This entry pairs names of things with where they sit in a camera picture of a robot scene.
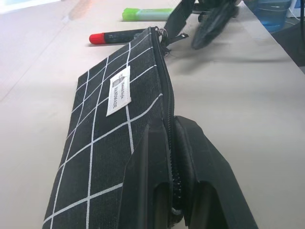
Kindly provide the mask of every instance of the pencil case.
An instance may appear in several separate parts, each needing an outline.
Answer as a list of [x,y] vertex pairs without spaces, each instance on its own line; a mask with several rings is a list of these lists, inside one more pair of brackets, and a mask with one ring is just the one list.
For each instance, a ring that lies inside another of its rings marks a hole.
[[226,160],[174,116],[160,34],[79,77],[43,229],[257,228]]

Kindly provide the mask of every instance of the plastic bottle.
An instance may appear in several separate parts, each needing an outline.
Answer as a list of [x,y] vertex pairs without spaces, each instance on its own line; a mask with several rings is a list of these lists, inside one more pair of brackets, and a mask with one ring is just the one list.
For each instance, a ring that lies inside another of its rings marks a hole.
[[251,10],[252,12],[254,12],[256,10],[257,2],[258,2],[258,0],[244,0],[244,3],[247,5],[249,10]]
[[291,0],[259,0],[254,14],[269,32],[283,28]]

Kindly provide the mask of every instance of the black fabric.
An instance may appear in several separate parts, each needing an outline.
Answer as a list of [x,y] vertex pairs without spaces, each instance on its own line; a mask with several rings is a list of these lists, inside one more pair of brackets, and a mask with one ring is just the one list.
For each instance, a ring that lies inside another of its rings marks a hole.
[[297,66],[305,66],[305,49],[300,32],[300,23],[271,35]]
[[[131,67],[131,103],[106,117],[110,79]],[[148,123],[163,117],[151,30],[84,73],[43,229],[114,229],[124,169]]]

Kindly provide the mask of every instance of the green highlighter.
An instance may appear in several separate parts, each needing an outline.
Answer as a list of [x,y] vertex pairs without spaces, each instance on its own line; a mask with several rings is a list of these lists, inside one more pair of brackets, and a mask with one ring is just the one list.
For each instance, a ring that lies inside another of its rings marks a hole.
[[166,21],[173,9],[135,9],[126,8],[123,21]]

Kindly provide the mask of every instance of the marker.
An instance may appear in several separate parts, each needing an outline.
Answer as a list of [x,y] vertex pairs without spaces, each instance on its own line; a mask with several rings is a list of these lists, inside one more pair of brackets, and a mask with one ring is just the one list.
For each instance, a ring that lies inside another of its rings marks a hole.
[[166,21],[173,9],[135,9],[126,8],[122,14],[123,21]]
[[131,42],[137,35],[141,34],[145,29],[126,30],[116,32],[102,32],[92,34],[89,41],[92,44],[119,44]]

